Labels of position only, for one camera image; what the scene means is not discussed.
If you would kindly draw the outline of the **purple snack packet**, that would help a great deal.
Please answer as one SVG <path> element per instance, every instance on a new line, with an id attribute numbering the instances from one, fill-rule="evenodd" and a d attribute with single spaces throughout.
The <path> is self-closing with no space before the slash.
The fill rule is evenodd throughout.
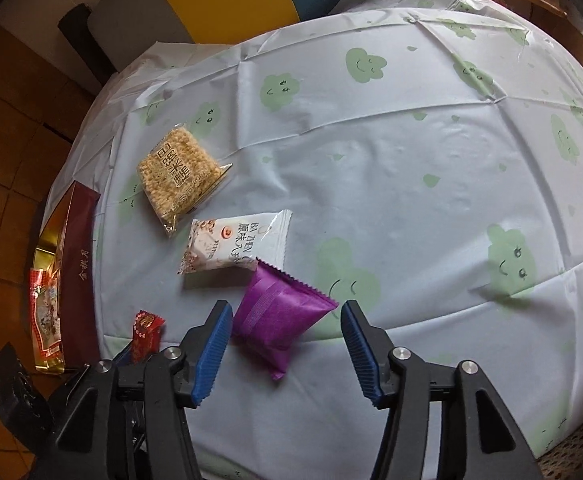
<path id="1" fill-rule="evenodd" d="M 264 363 L 272 379 L 280 380 L 295 341 L 337 307 L 320 290 L 258 260 L 235 313 L 232 336 Z"/>

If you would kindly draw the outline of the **white pastry snack packet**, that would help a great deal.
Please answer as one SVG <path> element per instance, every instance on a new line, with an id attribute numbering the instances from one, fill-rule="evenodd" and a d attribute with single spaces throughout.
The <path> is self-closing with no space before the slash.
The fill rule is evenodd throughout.
<path id="1" fill-rule="evenodd" d="M 237 266 L 255 270 L 259 261 L 283 269 L 293 211 L 194 219 L 179 273 L 193 274 Z"/>

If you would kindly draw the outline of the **puffed rice cake packet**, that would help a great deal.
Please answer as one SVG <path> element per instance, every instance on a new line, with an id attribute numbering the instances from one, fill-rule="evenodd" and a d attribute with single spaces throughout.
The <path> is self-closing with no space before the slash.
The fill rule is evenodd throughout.
<path id="1" fill-rule="evenodd" d="M 217 162 L 180 126 L 164 136 L 136 171 L 150 206 L 172 235 L 182 218 L 218 188 L 231 168 L 232 164 Z"/>

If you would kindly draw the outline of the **small red snack packet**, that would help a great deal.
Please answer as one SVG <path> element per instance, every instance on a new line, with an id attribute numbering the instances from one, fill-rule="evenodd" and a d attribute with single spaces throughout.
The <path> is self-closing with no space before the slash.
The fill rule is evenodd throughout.
<path id="1" fill-rule="evenodd" d="M 131 361 L 141 363 L 157 353 L 162 340 L 165 320 L 154 313 L 141 310 L 132 326 Z"/>

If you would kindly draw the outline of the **red dragon candy bag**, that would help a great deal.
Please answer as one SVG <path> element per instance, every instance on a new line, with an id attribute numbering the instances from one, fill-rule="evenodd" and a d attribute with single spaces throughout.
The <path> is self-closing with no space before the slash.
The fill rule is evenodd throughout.
<path id="1" fill-rule="evenodd" d="M 60 332 L 58 273 L 45 269 L 29 272 L 29 315 L 34 366 L 40 373 L 59 375 L 66 368 Z"/>

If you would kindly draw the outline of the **gold tin box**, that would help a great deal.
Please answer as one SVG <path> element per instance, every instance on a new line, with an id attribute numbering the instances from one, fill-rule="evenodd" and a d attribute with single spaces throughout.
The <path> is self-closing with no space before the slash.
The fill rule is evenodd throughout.
<path id="1" fill-rule="evenodd" d="M 100 358 L 92 281 L 94 210 L 99 198 L 98 192 L 72 182 L 34 250 L 31 269 L 58 273 L 64 373 Z"/>

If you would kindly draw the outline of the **white cloud-print tablecloth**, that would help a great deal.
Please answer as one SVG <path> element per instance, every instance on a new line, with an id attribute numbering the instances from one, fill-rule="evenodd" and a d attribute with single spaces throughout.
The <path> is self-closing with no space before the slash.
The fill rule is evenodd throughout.
<path id="1" fill-rule="evenodd" d="M 583 67 L 489 0 L 341 0 L 197 62 L 156 44 L 94 102 L 48 203 L 98 192 L 98 345 L 174 344 L 236 271 L 185 276 L 136 167 L 174 126 L 230 166 L 196 211 L 287 209 L 284 268 L 423 359 L 475 360 L 531 450 L 583 423 Z"/>

